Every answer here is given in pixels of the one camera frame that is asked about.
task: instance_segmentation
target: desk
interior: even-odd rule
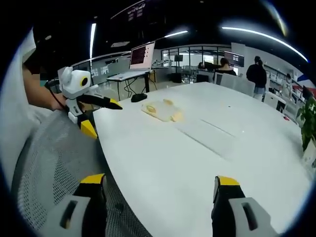
[[[120,96],[119,96],[119,83],[123,82],[123,81],[127,81],[133,78],[138,78],[138,77],[144,77],[145,80],[145,90],[148,93],[149,92],[149,73],[151,71],[147,71],[147,72],[126,72],[126,73],[122,73],[122,74],[117,74],[114,76],[111,76],[109,78],[107,78],[108,81],[116,81],[118,83],[118,100],[120,100]]]
[[[200,129],[190,122],[204,120],[212,131],[206,131],[205,139],[218,141],[225,156],[181,132],[183,123],[161,122],[141,111],[142,104],[164,98],[183,110],[188,130],[204,136],[207,126]],[[245,195],[271,215],[278,233],[299,212],[311,187],[300,164],[301,131],[270,106],[207,82],[153,91],[145,101],[120,104],[123,110],[94,112],[96,129],[118,187],[153,236],[212,236],[217,175],[238,180]]]

